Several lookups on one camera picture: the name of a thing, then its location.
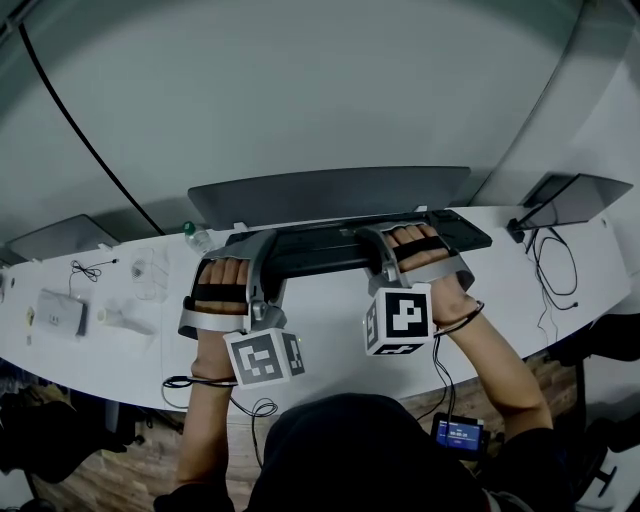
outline white cube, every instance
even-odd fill
[[[431,285],[380,288],[364,321],[367,355],[411,354],[433,341]]]
[[[240,389],[288,382],[304,373],[298,336],[282,329],[225,334]]]

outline water bottle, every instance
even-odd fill
[[[191,247],[198,256],[202,257],[209,251],[216,249],[213,240],[207,233],[207,230],[201,226],[196,226],[193,222],[187,221],[182,225],[184,231],[184,238],[187,241],[187,245]]]

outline forearm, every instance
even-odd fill
[[[229,462],[227,412],[230,389],[194,384],[184,425],[176,486],[224,478]]]
[[[471,361],[487,397],[505,418],[507,437],[532,427],[552,427],[537,380],[484,315],[451,338]]]

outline white desk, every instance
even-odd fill
[[[544,309],[534,276],[533,263],[524,247],[516,245],[504,226],[519,208],[462,208],[456,210],[484,230],[493,245],[463,254],[476,277],[470,293],[486,303],[485,314],[511,342],[517,352],[528,356],[547,346],[545,334],[536,324]],[[613,230],[604,217],[588,224],[558,228],[571,247],[579,284],[574,296],[562,304],[577,301],[579,307],[553,312],[557,339],[576,331],[621,301],[630,292],[620,249]],[[228,232],[215,233],[223,243]],[[170,260],[169,298],[162,305],[145,304],[134,298],[129,273],[130,258],[136,248],[166,248]],[[74,295],[89,300],[87,336],[78,341],[54,339],[28,328],[25,314],[35,307],[41,288],[66,293],[72,256],[25,263],[4,271],[4,304],[0,305],[0,357],[36,375],[90,394],[146,407],[167,408],[160,394],[164,378],[189,374],[195,358],[193,340],[177,334],[182,299],[190,291],[197,256],[182,235],[129,242],[113,253],[92,251],[77,255],[83,265],[112,258],[116,265],[102,267],[97,284],[82,275],[73,278]],[[566,250],[559,244],[545,246],[542,265],[558,289],[572,284],[573,270]],[[16,279],[14,288],[9,283]],[[356,391],[381,393],[395,398],[442,387],[433,369],[431,350],[423,347],[410,356],[367,357],[362,339],[362,318],[371,302],[364,271],[354,270],[292,279],[287,283],[283,309],[287,328],[297,332],[306,374],[293,384],[280,384],[252,391],[234,391],[245,406],[263,396],[272,398],[284,411],[313,398]],[[142,346],[121,331],[99,325],[97,309],[122,307],[131,318],[157,328],[150,346]],[[547,317],[542,322],[553,343],[555,329]],[[31,345],[27,336],[31,333]],[[440,359],[455,382],[475,376],[458,348],[443,340]],[[167,390],[173,403],[186,405],[188,390]]]

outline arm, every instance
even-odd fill
[[[200,284],[246,284],[248,262],[217,260],[207,265]],[[208,313],[245,314],[246,304],[196,302],[196,310]],[[198,331],[198,355],[191,366],[196,377],[211,380],[234,379],[233,367],[222,338],[224,333]],[[185,484],[224,482],[229,448],[227,412],[230,389],[194,384],[182,436],[176,487]]]
[[[436,235],[430,226],[408,226],[387,235],[387,242],[396,247]],[[445,249],[424,251],[401,261],[399,267],[407,272],[447,257]],[[475,300],[462,290],[456,276],[433,283],[431,298],[438,326],[455,324],[476,308]],[[549,407],[535,377],[483,315],[450,337],[469,358],[487,397],[504,418],[507,439],[534,428],[553,428]]]

